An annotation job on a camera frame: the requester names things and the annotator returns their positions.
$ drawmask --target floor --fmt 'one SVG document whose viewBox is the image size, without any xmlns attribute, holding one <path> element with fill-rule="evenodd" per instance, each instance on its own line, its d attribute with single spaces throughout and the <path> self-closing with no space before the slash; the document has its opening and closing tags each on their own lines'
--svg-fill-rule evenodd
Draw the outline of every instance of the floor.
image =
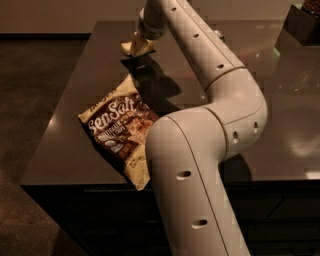
<svg viewBox="0 0 320 256">
<path fill-rule="evenodd" d="M 0 255 L 86 255 L 19 185 L 85 45 L 0 41 Z"/>
</svg>

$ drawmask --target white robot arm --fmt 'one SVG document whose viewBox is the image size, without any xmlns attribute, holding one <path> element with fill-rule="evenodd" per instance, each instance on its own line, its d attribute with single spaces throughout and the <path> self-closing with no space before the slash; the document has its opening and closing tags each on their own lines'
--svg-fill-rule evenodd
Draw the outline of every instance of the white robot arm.
<svg viewBox="0 0 320 256">
<path fill-rule="evenodd" d="M 255 80 L 186 0 L 148 0 L 142 38 L 168 25 L 209 104 L 160 118 L 146 154 L 174 256 L 250 255 L 222 183 L 218 164 L 252 145 L 267 120 Z"/>
</svg>

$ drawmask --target dark table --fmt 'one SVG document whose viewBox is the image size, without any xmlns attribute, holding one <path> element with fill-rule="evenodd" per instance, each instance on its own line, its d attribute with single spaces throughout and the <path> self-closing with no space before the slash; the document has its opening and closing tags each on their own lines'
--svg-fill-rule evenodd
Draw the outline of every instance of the dark table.
<svg viewBox="0 0 320 256">
<path fill-rule="evenodd" d="M 320 48 L 301 46 L 278 21 L 208 23 L 223 32 L 254 75 L 269 109 L 258 142 L 220 165 L 247 244 L 253 255 L 315 252 L 320 248 Z M 134 31 L 134 22 L 97 23 L 22 182 L 92 255 L 170 251 L 152 186 L 135 191 L 94 149 L 77 115 L 129 72 L 159 115 L 207 102 L 170 33 L 157 52 L 125 57 L 120 42 Z"/>
</svg>

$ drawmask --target snack bag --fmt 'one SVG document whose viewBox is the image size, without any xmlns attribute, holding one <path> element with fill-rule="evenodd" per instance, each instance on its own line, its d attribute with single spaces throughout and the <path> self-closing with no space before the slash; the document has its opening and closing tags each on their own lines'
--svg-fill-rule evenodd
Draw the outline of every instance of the snack bag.
<svg viewBox="0 0 320 256">
<path fill-rule="evenodd" d="M 158 116 L 142 102 L 131 75 L 78 117 L 118 171 L 142 190 L 150 180 L 146 137 Z"/>
</svg>

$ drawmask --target food image on bag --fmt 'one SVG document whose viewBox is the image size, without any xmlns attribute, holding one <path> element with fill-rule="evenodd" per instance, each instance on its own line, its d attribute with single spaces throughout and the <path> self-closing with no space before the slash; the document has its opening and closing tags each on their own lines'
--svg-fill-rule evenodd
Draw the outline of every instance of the food image on bag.
<svg viewBox="0 0 320 256">
<path fill-rule="evenodd" d="M 150 180 L 146 137 L 159 117 L 143 103 L 131 75 L 78 118 L 116 169 L 142 190 Z"/>
</svg>

